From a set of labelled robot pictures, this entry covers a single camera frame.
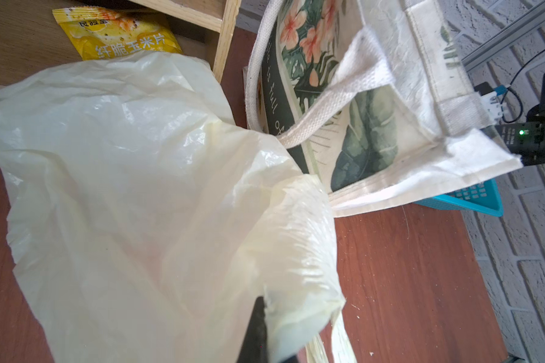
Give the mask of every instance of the chip bag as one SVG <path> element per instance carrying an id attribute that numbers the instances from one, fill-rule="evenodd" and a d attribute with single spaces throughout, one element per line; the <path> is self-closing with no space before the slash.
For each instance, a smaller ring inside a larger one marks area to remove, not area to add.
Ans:
<path id="1" fill-rule="evenodd" d="M 94 6 L 53 10 L 83 61 L 139 51 L 183 54 L 164 14 L 150 9 L 113 11 Z"/>

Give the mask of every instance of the canvas tote bag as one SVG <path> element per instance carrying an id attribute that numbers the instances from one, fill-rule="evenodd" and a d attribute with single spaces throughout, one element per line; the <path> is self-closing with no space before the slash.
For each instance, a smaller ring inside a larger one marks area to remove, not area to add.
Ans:
<path id="1" fill-rule="evenodd" d="M 271 0 L 250 57 L 248 126 L 317 174 L 336 216 L 522 167 L 499 138 L 436 0 Z"/>

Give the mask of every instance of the wire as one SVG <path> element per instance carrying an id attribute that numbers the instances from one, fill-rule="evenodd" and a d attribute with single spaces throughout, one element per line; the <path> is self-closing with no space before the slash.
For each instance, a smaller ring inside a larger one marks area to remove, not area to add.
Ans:
<path id="1" fill-rule="evenodd" d="M 503 114 L 503 122 L 506 124 L 512 124 L 513 122 L 518 121 L 521 118 L 521 116 L 523 116 L 523 101 L 521 101 L 521 98 L 519 97 L 519 95 L 517 95 L 517 93 L 513 91 L 510 87 L 507 87 L 507 91 L 511 91 L 511 93 L 515 96 L 515 98 L 517 98 L 517 101 L 519 101 L 519 116 L 517 116 L 514 120 L 507 121 L 504 118 L 504 114 Z"/>
<path id="2" fill-rule="evenodd" d="M 533 62 L 533 60 L 534 60 L 535 58 L 537 58 L 538 56 L 540 56 L 540 55 L 543 54 L 543 53 L 545 53 L 545 49 L 543 49 L 543 50 L 540 51 L 539 53 L 535 54 L 535 55 L 533 56 L 533 58 L 531 58 L 530 60 L 528 60 L 528 61 L 523 65 L 523 67 L 521 67 L 521 69 L 519 69 L 519 70 L 516 72 L 515 76 L 514 76 L 513 79 L 511 80 L 510 85 L 512 85 L 512 84 L 515 82 L 515 80 L 517 79 L 517 76 L 523 71 L 523 69 L 525 69 L 525 67 L 527 67 L 527 66 L 529 65 L 530 62 Z M 517 121 L 517 120 L 520 119 L 521 116 L 523 115 L 523 103 L 521 102 L 521 98 L 519 98 L 519 96 L 515 93 L 515 91 L 513 91 L 513 90 L 511 89 L 511 87 L 507 87 L 507 92 L 504 93 L 503 99 L 501 99 L 500 104 L 501 104 L 501 105 L 503 104 L 505 98 L 507 98 L 507 94 L 509 94 L 509 91 L 510 91 L 511 93 L 513 93 L 513 95 L 515 95 L 515 97 L 516 97 L 517 100 L 519 101 L 519 105 L 521 105 L 521 111 L 519 112 L 519 116 L 518 116 L 516 119 L 512 120 L 512 121 L 506 121 L 506 120 L 504 119 L 504 116 L 503 116 L 503 121 L 504 121 L 505 123 L 507 123 L 507 124 L 511 124 L 511 123 Z"/>

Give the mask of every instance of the reddish-brown wooden surface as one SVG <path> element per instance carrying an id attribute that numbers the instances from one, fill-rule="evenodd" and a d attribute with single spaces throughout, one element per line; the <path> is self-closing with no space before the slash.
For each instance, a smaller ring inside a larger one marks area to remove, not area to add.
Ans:
<path id="1" fill-rule="evenodd" d="M 236 29 L 222 88 L 246 125 L 242 67 L 255 35 Z M 16 285 L 0 173 L 0 363 L 52 361 Z M 507 357 L 461 215 L 410 204 L 335 220 L 345 326 L 359 362 L 500 363 Z M 328 341 L 329 330 L 323 331 Z"/>

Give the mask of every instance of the teal basket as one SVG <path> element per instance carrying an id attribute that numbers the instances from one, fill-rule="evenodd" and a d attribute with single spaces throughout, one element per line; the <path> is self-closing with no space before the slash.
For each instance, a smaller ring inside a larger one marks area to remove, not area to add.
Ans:
<path id="1" fill-rule="evenodd" d="M 440 210 L 473 210 L 501 217 L 503 204 L 494 179 L 452 193 L 416 201 L 424 207 Z"/>

